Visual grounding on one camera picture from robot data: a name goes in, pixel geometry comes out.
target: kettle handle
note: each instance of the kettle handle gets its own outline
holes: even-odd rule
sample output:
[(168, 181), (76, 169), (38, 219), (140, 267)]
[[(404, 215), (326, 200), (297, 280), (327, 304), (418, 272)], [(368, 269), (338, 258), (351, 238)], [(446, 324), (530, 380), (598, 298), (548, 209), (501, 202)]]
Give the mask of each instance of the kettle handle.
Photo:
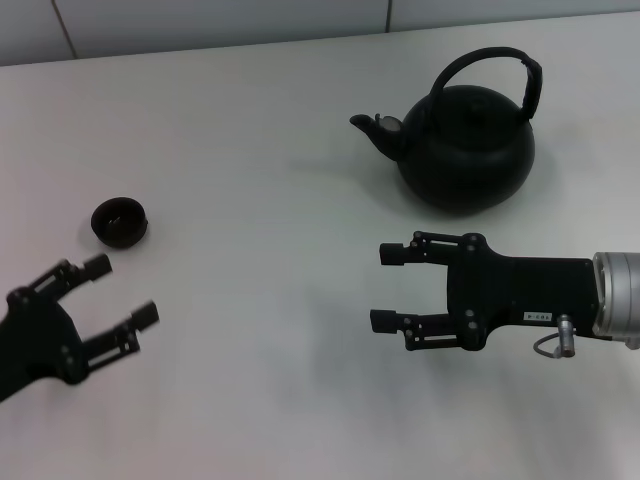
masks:
[(465, 67), (468, 67), (472, 63), (479, 60), (485, 60), (487, 58), (496, 57), (511, 57), (517, 58), (527, 67), (527, 88), (524, 94), (524, 100), (522, 101), (522, 117), (524, 121), (528, 121), (533, 118), (538, 108), (538, 102), (540, 101), (540, 92), (542, 91), (542, 67), (538, 62), (530, 58), (526, 53), (521, 50), (517, 50), (511, 47), (488, 47), (481, 48), (471, 53), (467, 53), (462, 57), (454, 60), (447, 68), (445, 68), (438, 78), (436, 79), (433, 87), (431, 87), (431, 93), (429, 94), (429, 101), (425, 106), (425, 116), (429, 124), (431, 124), (431, 110), (436, 103), (438, 96), (442, 93), (444, 86), (451, 78)]

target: black kettle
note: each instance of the black kettle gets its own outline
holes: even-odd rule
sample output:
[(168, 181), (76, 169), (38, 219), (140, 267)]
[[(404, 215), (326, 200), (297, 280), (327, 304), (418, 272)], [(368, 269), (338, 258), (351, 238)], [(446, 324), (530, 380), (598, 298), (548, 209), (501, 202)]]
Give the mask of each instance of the black kettle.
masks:
[[(444, 88), (464, 67), (495, 57), (517, 58), (527, 67), (522, 108), (488, 88)], [(508, 47), (483, 48), (445, 68), (403, 122), (380, 115), (356, 115), (350, 121), (397, 162), (418, 196), (445, 210), (469, 212), (506, 200), (529, 175), (535, 155), (529, 120), (541, 90), (542, 68), (527, 54)]]

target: label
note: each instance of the label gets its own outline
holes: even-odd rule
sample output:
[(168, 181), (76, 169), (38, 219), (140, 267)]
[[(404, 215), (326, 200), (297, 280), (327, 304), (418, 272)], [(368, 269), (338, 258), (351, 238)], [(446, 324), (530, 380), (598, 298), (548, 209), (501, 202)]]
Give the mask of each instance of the label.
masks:
[(547, 312), (524, 312), (523, 320), (535, 320), (542, 322), (550, 322), (553, 319), (553, 315)]

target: small black bowl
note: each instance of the small black bowl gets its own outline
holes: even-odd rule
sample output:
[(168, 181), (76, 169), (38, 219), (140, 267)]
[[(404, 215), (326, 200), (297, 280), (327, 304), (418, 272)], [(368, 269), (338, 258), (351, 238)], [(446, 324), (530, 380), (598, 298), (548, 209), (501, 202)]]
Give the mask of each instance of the small black bowl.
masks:
[(144, 208), (132, 198), (112, 198), (93, 212), (91, 229), (102, 243), (111, 248), (132, 247), (147, 231)]

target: robotic hand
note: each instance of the robotic hand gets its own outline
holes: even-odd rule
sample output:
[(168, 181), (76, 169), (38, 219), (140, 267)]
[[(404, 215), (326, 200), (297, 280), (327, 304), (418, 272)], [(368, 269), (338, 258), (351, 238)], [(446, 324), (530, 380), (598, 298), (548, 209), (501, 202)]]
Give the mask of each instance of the robotic hand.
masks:
[(136, 331), (158, 321), (153, 302), (110, 331), (84, 342), (58, 304), (74, 288), (110, 272), (106, 255), (87, 261), (83, 267), (63, 261), (7, 296), (9, 311), (0, 323), (0, 402), (44, 377), (78, 384), (92, 372), (140, 350)]
[[(402, 331), (407, 350), (481, 350), (487, 336), (503, 325), (557, 328), (533, 347), (550, 358), (573, 357), (574, 335), (640, 348), (640, 254), (596, 253), (593, 260), (512, 258), (492, 251), (478, 233), (415, 232), (408, 247), (382, 244), (380, 260), (382, 265), (448, 266), (449, 313), (371, 311), (373, 331)], [(554, 338), (559, 338), (554, 352), (540, 349)]]

